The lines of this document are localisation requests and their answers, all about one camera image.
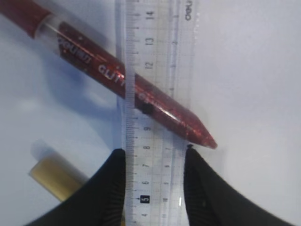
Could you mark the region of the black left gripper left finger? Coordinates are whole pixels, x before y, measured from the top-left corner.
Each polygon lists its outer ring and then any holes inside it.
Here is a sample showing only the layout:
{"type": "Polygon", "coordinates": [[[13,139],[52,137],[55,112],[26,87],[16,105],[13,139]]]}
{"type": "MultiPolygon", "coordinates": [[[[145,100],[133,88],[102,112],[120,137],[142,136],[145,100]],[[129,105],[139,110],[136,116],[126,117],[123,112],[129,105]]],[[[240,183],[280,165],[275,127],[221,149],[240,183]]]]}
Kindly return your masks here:
{"type": "MultiPolygon", "coordinates": [[[[47,157],[64,159],[55,153],[44,158],[47,157]]],[[[125,187],[125,151],[115,149],[100,169],[75,194],[29,225],[123,226],[125,187]]]]}

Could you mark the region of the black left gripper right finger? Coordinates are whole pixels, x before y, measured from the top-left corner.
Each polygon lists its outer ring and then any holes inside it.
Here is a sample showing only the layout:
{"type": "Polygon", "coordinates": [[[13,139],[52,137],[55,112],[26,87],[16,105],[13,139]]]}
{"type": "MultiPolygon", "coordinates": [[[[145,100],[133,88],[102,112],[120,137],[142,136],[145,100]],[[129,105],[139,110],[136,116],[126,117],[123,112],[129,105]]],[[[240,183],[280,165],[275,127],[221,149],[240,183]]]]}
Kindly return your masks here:
{"type": "Polygon", "coordinates": [[[220,177],[188,145],[184,164],[184,201],[190,226],[288,226],[220,177]]]}

